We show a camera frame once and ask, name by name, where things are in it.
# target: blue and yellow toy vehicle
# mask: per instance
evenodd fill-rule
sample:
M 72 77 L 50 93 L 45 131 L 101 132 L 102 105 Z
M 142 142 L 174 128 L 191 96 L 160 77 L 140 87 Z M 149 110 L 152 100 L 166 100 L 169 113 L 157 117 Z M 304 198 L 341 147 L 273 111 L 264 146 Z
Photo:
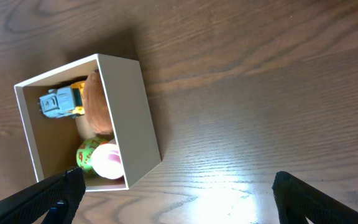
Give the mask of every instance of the blue and yellow toy vehicle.
M 51 89 L 40 97 L 42 113 L 48 118 L 84 115 L 83 90 L 85 81 L 80 81 L 59 89 Z

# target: pink object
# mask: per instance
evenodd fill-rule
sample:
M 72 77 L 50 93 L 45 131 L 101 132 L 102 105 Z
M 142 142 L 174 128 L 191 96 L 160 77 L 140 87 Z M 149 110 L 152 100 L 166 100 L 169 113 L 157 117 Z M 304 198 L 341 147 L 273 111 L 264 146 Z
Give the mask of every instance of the pink object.
M 124 175 L 119 148 L 115 140 L 99 145 L 92 153 L 94 171 L 107 179 L 118 179 Z

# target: wooden surface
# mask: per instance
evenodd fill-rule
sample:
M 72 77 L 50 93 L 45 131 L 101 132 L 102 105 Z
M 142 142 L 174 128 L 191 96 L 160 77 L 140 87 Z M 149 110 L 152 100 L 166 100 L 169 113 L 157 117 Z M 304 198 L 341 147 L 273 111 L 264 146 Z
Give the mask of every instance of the wooden surface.
M 0 199 L 35 183 L 13 85 L 140 61 L 163 162 L 74 223 L 278 223 L 291 172 L 358 211 L 358 1 L 0 0 Z

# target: black object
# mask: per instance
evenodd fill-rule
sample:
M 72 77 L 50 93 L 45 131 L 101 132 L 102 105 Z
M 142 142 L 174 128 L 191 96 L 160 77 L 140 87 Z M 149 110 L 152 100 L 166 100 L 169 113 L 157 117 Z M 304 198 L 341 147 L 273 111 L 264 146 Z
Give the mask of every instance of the black object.
M 358 212 L 297 179 L 278 172 L 273 184 L 281 224 L 358 223 Z
M 85 193 L 81 168 L 49 177 L 0 201 L 0 223 L 71 223 Z

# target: open box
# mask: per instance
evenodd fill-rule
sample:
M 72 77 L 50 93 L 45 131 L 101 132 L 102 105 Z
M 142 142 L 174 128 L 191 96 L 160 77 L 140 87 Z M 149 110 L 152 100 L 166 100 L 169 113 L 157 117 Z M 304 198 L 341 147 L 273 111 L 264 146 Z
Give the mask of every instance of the open box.
M 86 191 L 128 189 L 161 162 L 138 61 L 94 54 L 14 86 L 37 182 L 76 166 L 83 142 L 78 120 L 50 119 L 40 112 L 39 97 L 99 69 L 124 178 L 85 176 Z

